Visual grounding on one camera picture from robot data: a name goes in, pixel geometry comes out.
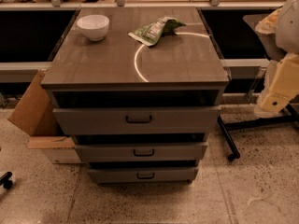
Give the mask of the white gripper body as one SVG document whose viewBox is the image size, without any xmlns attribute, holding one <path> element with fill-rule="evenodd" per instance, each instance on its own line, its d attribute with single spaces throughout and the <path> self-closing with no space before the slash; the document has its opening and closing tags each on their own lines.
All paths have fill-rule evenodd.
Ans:
<svg viewBox="0 0 299 224">
<path fill-rule="evenodd" d="M 299 94 L 299 55 L 288 53 L 279 62 L 271 62 L 266 71 L 264 89 L 259 96 L 262 111 L 277 113 Z"/>
</svg>

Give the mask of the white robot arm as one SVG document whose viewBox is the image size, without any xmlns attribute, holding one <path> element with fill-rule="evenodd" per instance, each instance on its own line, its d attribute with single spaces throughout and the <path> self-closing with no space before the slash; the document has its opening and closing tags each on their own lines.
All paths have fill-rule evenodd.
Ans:
<svg viewBox="0 0 299 224">
<path fill-rule="evenodd" d="M 270 118 L 299 94 L 299 0 L 287 0 L 261 20 L 255 31 L 275 36 L 276 45 L 286 55 L 272 59 L 265 72 L 264 89 L 257 99 L 254 113 Z"/>
</svg>

